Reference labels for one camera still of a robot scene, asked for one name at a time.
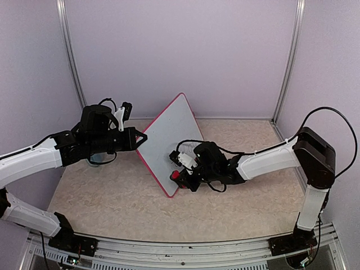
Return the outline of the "red black whiteboard eraser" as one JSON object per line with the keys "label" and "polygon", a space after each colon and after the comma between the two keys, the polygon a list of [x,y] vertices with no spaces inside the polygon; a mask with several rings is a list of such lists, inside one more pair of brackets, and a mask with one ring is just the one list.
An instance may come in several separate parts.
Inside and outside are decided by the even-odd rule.
{"label": "red black whiteboard eraser", "polygon": [[174,179],[179,179],[179,178],[182,178],[183,179],[183,175],[178,171],[178,170],[175,170],[171,173],[170,175],[170,180],[173,181]]}

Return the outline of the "pink framed whiteboard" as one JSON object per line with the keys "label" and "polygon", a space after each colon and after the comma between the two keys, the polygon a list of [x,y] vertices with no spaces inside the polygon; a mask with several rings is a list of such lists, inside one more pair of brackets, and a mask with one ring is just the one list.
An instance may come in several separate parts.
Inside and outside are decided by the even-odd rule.
{"label": "pink framed whiteboard", "polygon": [[178,185],[170,180],[178,167],[169,155],[183,140],[202,141],[203,134],[184,93],[179,93],[143,131],[147,140],[138,155],[166,197],[172,198]]}

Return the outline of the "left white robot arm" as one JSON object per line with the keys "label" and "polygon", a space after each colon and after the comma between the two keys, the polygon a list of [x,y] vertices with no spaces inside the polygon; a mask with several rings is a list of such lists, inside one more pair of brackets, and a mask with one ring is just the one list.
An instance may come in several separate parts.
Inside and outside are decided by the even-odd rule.
{"label": "left white robot arm", "polygon": [[33,145],[2,155],[1,220],[55,237],[66,250],[75,249],[79,239],[64,215],[22,201],[7,186],[51,170],[60,172],[81,160],[95,167],[106,165],[120,152],[135,151],[147,136],[135,127],[125,127],[131,111],[129,102],[115,110],[102,102],[88,105],[71,130],[47,135]]}

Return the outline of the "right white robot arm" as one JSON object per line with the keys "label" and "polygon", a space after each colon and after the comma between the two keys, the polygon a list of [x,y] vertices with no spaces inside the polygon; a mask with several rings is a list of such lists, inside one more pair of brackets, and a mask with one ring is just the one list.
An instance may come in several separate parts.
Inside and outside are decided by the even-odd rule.
{"label": "right white robot arm", "polygon": [[176,148],[169,159],[183,169],[173,171],[170,180],[179,188],[197,191],[201,184],[212,187],[220,182],[224,187],[240,185],[258,176],[288,168],[302,168],[307,178],[303,206],[296,221],[297,230],[288,236],[288,245],[299,250],[309,239],[325,207],[330,188],[335,182],[335,149],[308,127],[303,127],[291,139],[253,153],[225,150],[215,142],[198,141],[193,156]]}

